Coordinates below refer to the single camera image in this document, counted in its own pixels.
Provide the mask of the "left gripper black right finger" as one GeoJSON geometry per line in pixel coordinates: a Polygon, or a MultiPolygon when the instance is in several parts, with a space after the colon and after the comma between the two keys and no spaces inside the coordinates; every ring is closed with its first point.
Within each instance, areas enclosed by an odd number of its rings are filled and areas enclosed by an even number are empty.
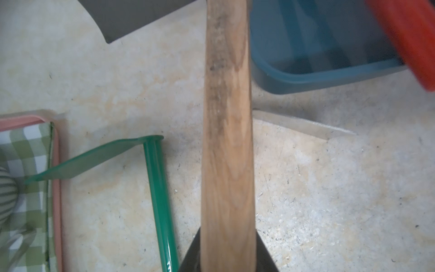
{"type": "Polygon", "coordinates": [[[256,247],[256,272],[278,272],[279,270],[277,269],[273,258],[269,254],[258,232],[256,233],[256,247]]]}

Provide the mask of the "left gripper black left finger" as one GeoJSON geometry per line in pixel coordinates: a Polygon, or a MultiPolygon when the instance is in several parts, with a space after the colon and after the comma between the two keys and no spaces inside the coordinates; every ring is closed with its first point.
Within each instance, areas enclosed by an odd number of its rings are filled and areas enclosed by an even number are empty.
{"type": "Polygon", "coordinates": [[[198,229],[178,272],[201,272],[201,229],[198,229]]]}

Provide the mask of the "wooden handled hoe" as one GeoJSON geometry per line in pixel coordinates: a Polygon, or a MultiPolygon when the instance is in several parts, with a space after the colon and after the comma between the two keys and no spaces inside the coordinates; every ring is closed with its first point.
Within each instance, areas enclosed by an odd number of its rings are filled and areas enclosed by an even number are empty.
{"type": "Polygon", "coordinates": [[[249,1],[208,1],[201,271],[256,270],[249,1]]]}

